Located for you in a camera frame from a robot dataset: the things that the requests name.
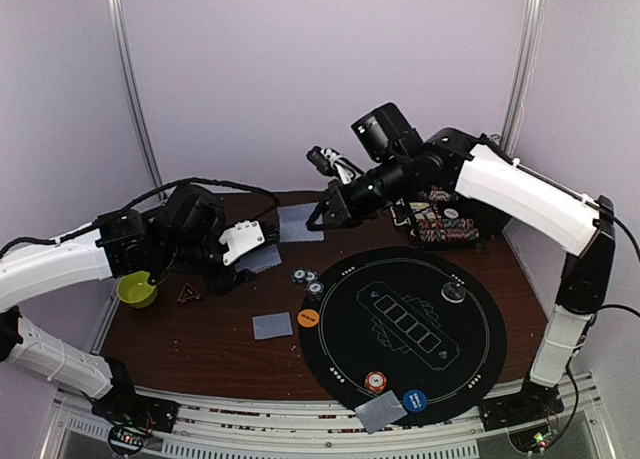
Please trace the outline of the dealt card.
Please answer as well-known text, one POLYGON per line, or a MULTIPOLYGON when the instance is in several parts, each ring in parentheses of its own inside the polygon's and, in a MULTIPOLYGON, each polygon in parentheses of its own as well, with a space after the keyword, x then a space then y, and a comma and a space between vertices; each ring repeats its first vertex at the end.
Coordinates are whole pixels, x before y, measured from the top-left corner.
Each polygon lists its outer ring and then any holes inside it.
POLYGON ((303 203, 281 206, 277 209, 281 243, 322 242, 324 240, 323 231, 311 231, 306 225, 316 206, 317 203, 303 203))
POLYGON ((381 431, 408 414, 391 390, 357 406, 354 412, 367 434, 381 431))

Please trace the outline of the grey playing card deck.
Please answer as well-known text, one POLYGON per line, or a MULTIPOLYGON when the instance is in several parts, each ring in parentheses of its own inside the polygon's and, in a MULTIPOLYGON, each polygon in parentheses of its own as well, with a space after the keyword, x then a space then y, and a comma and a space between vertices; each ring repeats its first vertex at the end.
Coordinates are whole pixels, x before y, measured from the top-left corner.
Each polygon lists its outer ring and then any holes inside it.
POLYGON ((243 255, 234 265, 237 272, 249 270, 260 273, 282 263, 279 248, 276 244, 264 246, 243 255))

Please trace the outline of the purple poker chip stack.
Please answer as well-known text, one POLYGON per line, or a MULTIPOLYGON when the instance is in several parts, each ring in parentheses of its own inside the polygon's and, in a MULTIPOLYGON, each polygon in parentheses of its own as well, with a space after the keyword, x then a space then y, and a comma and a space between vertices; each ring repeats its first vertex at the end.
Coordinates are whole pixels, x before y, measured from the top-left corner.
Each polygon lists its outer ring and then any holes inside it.
POLYGON ((310 281, 307 283, 306 292, 311 301, 319 301, 324 296, 324 285, 320 281, 310 281))

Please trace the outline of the orange big blind button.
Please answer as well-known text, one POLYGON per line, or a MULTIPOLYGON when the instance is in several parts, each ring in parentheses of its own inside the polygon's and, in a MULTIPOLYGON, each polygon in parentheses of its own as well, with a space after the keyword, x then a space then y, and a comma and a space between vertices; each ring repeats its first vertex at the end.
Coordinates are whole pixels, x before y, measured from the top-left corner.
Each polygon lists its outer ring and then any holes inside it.
POLYGON ((297 322, 303 328, 313 328, 319 324, 319 312, 314 309, 303 309, 297 315, 297 322))

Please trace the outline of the orange poker chip stack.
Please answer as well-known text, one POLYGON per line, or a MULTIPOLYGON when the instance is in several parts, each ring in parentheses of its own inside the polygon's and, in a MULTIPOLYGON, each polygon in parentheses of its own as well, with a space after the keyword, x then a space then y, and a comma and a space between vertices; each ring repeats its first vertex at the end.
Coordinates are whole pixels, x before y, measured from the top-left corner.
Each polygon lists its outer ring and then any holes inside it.
POLYGON ((370 392, 378 394, 386 389, 387 378, 380 371, 371 371, 366 375, 364 385, 370 392))

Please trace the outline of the blue small blind button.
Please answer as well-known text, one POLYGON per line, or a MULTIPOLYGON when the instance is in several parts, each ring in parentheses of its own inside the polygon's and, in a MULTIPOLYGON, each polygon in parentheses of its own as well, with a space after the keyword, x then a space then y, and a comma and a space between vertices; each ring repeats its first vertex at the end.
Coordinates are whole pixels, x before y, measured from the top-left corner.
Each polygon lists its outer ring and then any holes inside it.
POLYGON ((420 413, 426 409, 428 398, 423 391, 413 389, 404 394, 402 403, 409 413, 420 413))

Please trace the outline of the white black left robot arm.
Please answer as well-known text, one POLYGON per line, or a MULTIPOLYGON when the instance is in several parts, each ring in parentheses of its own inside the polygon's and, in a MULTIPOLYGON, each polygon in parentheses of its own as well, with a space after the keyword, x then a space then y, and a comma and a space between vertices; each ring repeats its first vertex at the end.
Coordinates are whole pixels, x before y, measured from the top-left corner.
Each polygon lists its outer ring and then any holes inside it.
POLYGON ((233 225, 211 187, 267 197, 272 192, 232 181, 185 178, 142 194, 123 207, 60 236, 18 237, 1 249, 1 359, 38 372, 104 405, 123 423, 144 412, 126 366, 85 354, 42 331, 20 303, 75 284, 146 272, 155 286, 172 273, 200 276, 209 290, 225 294, 252 280, 236 270, 245 255, 278 242, 277 226, 255 216, 233 225))

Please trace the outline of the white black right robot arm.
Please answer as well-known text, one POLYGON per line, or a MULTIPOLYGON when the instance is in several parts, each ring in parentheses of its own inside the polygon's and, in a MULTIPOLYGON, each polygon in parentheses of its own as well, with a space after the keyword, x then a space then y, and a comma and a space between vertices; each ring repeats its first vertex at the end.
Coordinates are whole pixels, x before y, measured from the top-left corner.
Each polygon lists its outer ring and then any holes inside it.
POLYGON ((333 150, 311 149, 308 160, 330 182, 308 230, 357 227, 397 200, 436 186, 500 210, 565 250, 544 339, 512 402, 519 419, 535 419, 556 398, 570 360, 605 305, 615 230, 622 224, 612 201, 579 194, 521 165, 486 135, 445 128, 423 140, 393 103, 351 128, 377 165, 363 172, 333 150))

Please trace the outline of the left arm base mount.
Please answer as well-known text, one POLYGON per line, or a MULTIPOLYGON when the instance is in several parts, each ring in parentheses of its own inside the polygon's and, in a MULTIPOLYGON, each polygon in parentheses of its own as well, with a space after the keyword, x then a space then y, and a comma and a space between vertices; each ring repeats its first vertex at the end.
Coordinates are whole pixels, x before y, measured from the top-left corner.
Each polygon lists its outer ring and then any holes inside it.
POLYGON ((179 406, 171 400, 115 388, 100 399, 88 398, 92 413, 111 424, 134 427, 142 431, 171 433, 179 406))

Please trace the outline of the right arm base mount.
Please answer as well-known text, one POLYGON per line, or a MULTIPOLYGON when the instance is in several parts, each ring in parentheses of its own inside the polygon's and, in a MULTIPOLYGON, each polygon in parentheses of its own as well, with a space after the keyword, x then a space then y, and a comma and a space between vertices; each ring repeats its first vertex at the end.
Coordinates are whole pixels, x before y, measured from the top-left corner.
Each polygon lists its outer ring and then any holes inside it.
POLYGON ((479 405, 480 419, 486 431, 542 420, 548 414, 563 411, 564 403, 556 388, 521 390, 514 394, 485 399, 479 405))

